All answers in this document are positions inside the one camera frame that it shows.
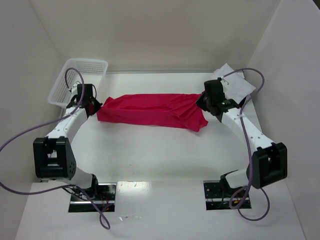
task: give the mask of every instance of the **plastic basket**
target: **plastic basket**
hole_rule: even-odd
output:
[[[60,106],[64,109],[73,96],[73,93],[69,91],[65,83],[65,72],[71,67],[81,73],[85,84],[94,84],[96,89],[98,89],[100,82],[105,78],[108,63],[103,60],[88,58],[70,58],[65,62],[48,96],[48,102],[50,104]],[[72,70],[68,72],[66,80],[69,87],[76,83],[81,83],[79,75]]]

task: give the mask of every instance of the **cable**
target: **cable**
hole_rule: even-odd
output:
[[[110,206],[112,206],[112,205],[114,205],[114,203],[107,204],[107,205],[101,210],[102,216],[104,216],[103,213],[104,213]],[[99,216],[99,221],[100,221],[100,224],[103,226],[103,222],[102,222],[102,217],[101,217],[101,215]]]
[[[95,91],[95,96],[94,96],[94,99],[96,99],[96,98],[97,98],[97,89],[96,89],[96,86],[95,86],[95,85],[93,85],[93,84],[92,84],[92,86],[93,86],[93,88],[94,88],[94,91]]]
[[[105,207],[105,203],[104,203],[104,200],[103,200],[103,198],[102,198],[101,193],[100,193],[100,197],[101,197],[102,207],[104,208],[104,207]]]
[[[59,119],[56,119],[56,120],[52,120],[52,121],[49,121],[49,122],[46,122],[46,123],[43,123],[43,124],[40,124],[40,125],[37,125],[37,126],[34,126],[34,127],[31,127],[27,130],[24,130],[20,133],[18,133],[17,135],[11,137],[8,141],[6,141],[3,145],[0,146],[0,153],[1,151],[9,144],[11,143],[13,140],[17,139],[18,137],[28,133],[28,132],[31,132],[32,130],[35,130],[35,129],[39,129],[39,128],[42,128],[44,126],[47,126],[47,125],[50,125],[50,124],[54,124],[54,123],[57,123],[59,121],[62,121],[62,120],[65,120],[67,119],[68,117],[70,117],[71,115],[73,115],[80,107],[81,103],[82,103],[82,100],[84,98],[84,95],[85,95],[85,81],[84,81],[84,78],[83,76],[81,75],[81,73],[75,69],[74,67],[69,67],[66,71],[65,71],[65,74],[64,74],[64,80],[65,80],[65,83],[67,85],[67,87],[69,88],[68,86],[68,83],[67,83],[67,73],[69,71],[75,71],[77,74],[79,74],[80,76],[80,79],[81,79],[81,84],[82,84],[82,92],[81,92],[81,97],[80,97],[80,100],[79,100],[79,103],[76,105],[75,109],[69,114],[69,115],[66,115],[66,116],[63,116]],[[57,187],[53,187],[53,188],[49,188],[49,189],[46,189],[46,190],[42,190],[42,191],[35,191],[35,192],[22,192],[22,191],[17,191],[17,190],[14,190],[14,189],[11,189],[9,187],[7,187],[6,185],[4,185],[1,181],[0,181],[0,187],[2,187],[3,189],[13,193],[13,194],[18,194],[18,195],[38,195],[38,194],[44,194],[44,193],[47,193],[47,192],[51,192],[51,191],[54,191],[54,190],[57,190],[57,189],[63,189],[63,188],[71,188],[71,187],[76,187],[77,189],[79,189],[87,198],[88,200],[91,202],[92,206],[96,209],[96,211],[100,214],[100,223],[102,225],[102,227],[104,227],[105,229],[109,230],[110,229],[110,223],[108,221],[108,219],[106,218],[106,216],[103,214],[102,211],[100,211],[98,209],[98,207],[96,206],[96,204],[92,201],[92,199],[89,197],[89,195],[85,192],[85,190],[83,190],[82,188],[80,188],[79,186],[76,186],[76,185],[73,185],[73,184],[68,184],[68,185],[63,185],[63,186],[57,186]],[[107,226],[103,224],[102,222],[102,219],[106,222]]]
[[[80,195],[76,194],[73,188],[68,187],[68,189],[70,189],[71,191],[67,190],[67,188],[62,188],[62,190],[64,190],[65,192],[67,192],[68,194],[75,196],[76,198],[83,200],[83,201],[87,201],[87,199],[82,198]]]
[[[250,142],[249,142],[249,137],[248,137],[248,133],[247,133],[247,130],[246,130],[246,126],[245,126],[245,123],[244,123],[244,120],[243,120],[243,117],[242,117],[242,113],[245,109],[245,106],[248,104],[248,102],[250,102],[252,99],[255,99],[258,95],[258,93],[261,91],[261,89],[263,88],[263,86],[265,85],[265,77],[264,75],[257,69],[255,68],[251,68],[251,67],[244,67],[244,68],[240,68],[240,69],[237,69],[237,70],[234,70],[232,72],[229,72],[228,74],[224,75],[223,77],[227,77],[231,74],[234,74],[234,73],[237,73],[237,72],[241,72],[243,70],[251,70],[251,71],[254,71],[256,73],[258,73],[260,76],[261,76],[261,79],[262,79],[262,82],[261,82],[261,85],[260,87],[258,88],[258,90],[248,98],[248,100],[246,100],[244,102],[244,104],[242,105],[242,107],[240,108],[240,121],[241,121],[241,126],[242,126],[242,129],[243,129],[243,133],[244,133],[244,138],[245,138],[245,143],[246,143],[246,147],[247,147],[247,150],[248,150],[248,156],[249,156],[249,182],[248,182],[248,186],[244,186],[242,188],[240,188],[239,190],[235,191],[234,194],[231,196],[230,198],[230,201],[229,201],[229,207],[230,209],[237,209],[239,214],[241,215],[241,217],[243,217],[244,219],[248,220],[248,221],[259,221],[263,218],[265,218],[267,216],[267,214],[269,213],[269,210],[270,210],[270,200],[269,200],[269,197],[267,195],[267,193],[265,192],[264,189],[260,188],[261,191],[263,192],[263,194],[265,195],[265,198],[266,198],[266,201],[267,201],[267,209],[265,211],[265,213],[261,216],[261,217],[258,217],[258,218],[248,218],[246,216],[244,216],[241,212],[240,212],[240,207],[244,204],[246,198],[248,197],[249,195],[249,191],[250,191],[250,188],[252,186],[252,181],[253,181],[253,161],[252,161],[252,154],[251,154],[251,148],[250,148]],[[232,206],[232,199],[234,199],[234,197],[240,193],[241,191],[244,191],[245,190],[245,193],[244,193],[244,196],[242,197],[242,199],[240,200],[240,202],[236,205],[236,206]]]
[[[222,191],[221,203],[220,203],[220,206],[218,206],[218,209],[220,209],[222,207],[222,205],[224,204],[224,199],[225,199],[225,195],[224,195],[224,191]]]

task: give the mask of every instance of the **white wall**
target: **white wall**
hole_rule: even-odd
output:
[[[255,109],[288,148],[287,185],[306,238],[319,239],[320,10],[312,0],[280,1],[248,66],[265,75]]]
[[[64,59],[108,70],[246,65],[279,0],[30,0]]]
[[[0,144],[29,127],[57,118],[47,96],[63,61],[26,0],[0,1]],[[23,136],[0,153],[0,181],[28,192],[35,178],[33,140],[50,127]],[[0,238],[15,238],[26,196],[0,189]]]

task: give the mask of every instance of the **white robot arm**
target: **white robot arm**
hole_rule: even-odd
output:
[[[92,84],[84,84],[84,96],[80,108],[70,115],[80,100],[82,85],[77,86],[75,95],[66,108],[68,118],[60,121],[45,137],[36,138],[33,142],[35,173],[39,179],[57,180],[82,189],[95,190],[98,181],[95,175],[77,167],[71,142],[89,116],[94,115],[101,107],[93,97]]]
[[[243,143],[245,140],[241,117],[248,135],[248,142],[252,153],[252,186],[260,189],[287,177],[287,148],[283,143],[274,143],[266,137],[244,115],[240,114],[240,106],[233,99],[226,99],[221,78],[206,81],[205,91],[196,102],[198,107],[210,112],[226,125]],[[227,193],[234,193],[237,189],[249,183],[248,168],[238,169],[223,174],[220,186]]]

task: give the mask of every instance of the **red cloth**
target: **red cloth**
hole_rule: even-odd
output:
[[[116,99],[108,97],[97,117],[103,122],[157,125],[199,132],[208,124],[196,105],[200,96],[164,93],[123,95]]]

